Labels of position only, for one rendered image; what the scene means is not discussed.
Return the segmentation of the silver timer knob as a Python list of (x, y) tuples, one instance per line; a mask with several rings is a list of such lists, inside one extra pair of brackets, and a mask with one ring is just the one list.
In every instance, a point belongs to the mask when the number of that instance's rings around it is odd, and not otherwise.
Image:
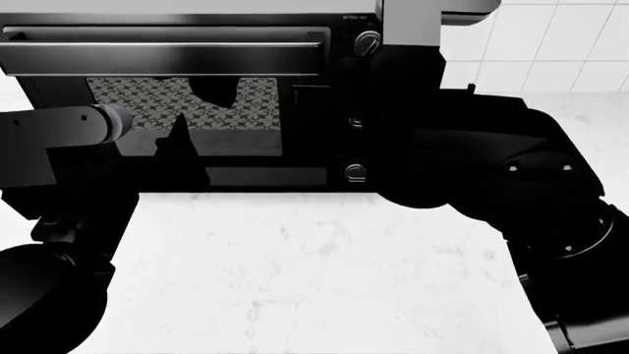
[(345, 179), (352, 183), (366, 182), (367, 174), (367, 168), (363, 164), (349, 164), (344, 170)]

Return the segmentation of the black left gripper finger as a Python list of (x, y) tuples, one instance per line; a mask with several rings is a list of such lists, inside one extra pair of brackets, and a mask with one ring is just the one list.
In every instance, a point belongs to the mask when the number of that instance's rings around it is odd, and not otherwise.
[(199, 155), (191, 139), (188, 121), (184, 114), (179, 114), (171, 126), (167, 137), (155, 141), (155, 155)]

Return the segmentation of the black toaster oven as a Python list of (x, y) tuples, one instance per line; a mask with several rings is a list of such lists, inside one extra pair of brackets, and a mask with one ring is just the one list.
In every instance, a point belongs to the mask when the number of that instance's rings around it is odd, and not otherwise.
[[(210, 186), (196, 193), (354, 191), (367, 186), (367, 181), (352, 183), (344, 176), (349, 164), (367, 167), (367, 162), (364, 155), (343, 152), (339, 143), (345, 123), (338, 113), (338, 60), (355, 55), (353, 46), (359, 34), (379, 32), (375, 14), (0, 13), (0, 31), (6, 26), (331, 29), (326, 48), (0, 45), (0, 70), (17, 79), (32, 105), (30, 110), (114, 105), (96, 102), (86, 81), (89, 78), (184, 78), (195, 96), (220, 108), (234, 105), (240, 80), (274, 79), (279, 99), (281, 155), (200, 155)], [(134, 115), (127, 112), (134, 120)]]

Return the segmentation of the large silver oven knob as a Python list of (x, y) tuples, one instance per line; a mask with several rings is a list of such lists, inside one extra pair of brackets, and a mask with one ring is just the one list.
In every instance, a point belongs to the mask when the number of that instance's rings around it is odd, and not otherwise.
[(359, 57), (370, 56), (378, 50), (380, 45), (381, 34), (377, 31), (364, 31), (356, 37), (353, 51)]

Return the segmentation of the oven door glass window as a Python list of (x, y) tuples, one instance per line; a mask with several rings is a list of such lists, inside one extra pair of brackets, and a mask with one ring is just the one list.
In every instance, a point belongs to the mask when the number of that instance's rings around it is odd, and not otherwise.
[(114, 104), (134, 115), (133, 127), (116, 141), (126, 156), (151, 156), (184, 114), (201, 156), (279, 156), (282, 152), (279, 99), (274, 79), (242, 79), (230, 108), (204, 102), (187, 79), (89, 78), (99, 104)]

